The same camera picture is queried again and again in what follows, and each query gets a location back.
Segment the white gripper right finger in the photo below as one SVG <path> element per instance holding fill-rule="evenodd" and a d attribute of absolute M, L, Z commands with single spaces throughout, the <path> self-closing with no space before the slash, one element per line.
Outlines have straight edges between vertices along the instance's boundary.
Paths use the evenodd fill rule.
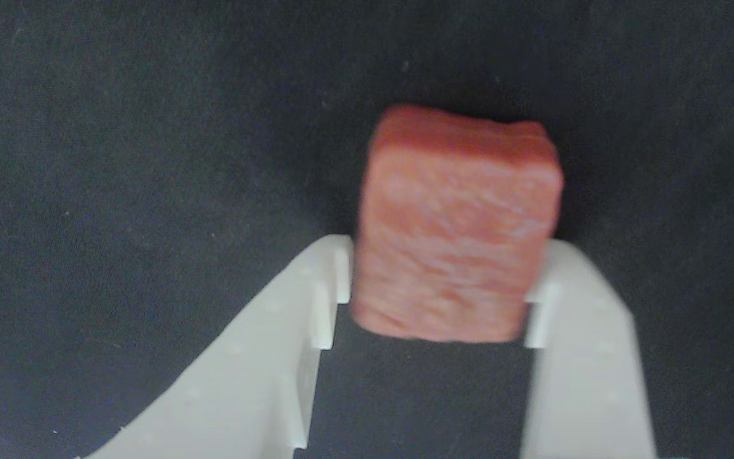
<path fill-rule="evenodd" d="M 656 458 L 634 316 L 592 261 L 548 241 L 524 345 L 522 458 Z"/>

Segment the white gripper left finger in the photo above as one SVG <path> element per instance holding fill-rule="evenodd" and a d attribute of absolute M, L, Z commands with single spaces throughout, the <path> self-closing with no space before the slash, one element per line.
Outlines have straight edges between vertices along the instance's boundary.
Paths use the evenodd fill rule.
<path fill-rule="evenodd" d="M 291 458 L 308 447 L 320 355 L 350 300 L 353 243 L 327 235 L 256 296 L 94 458 Z"/>

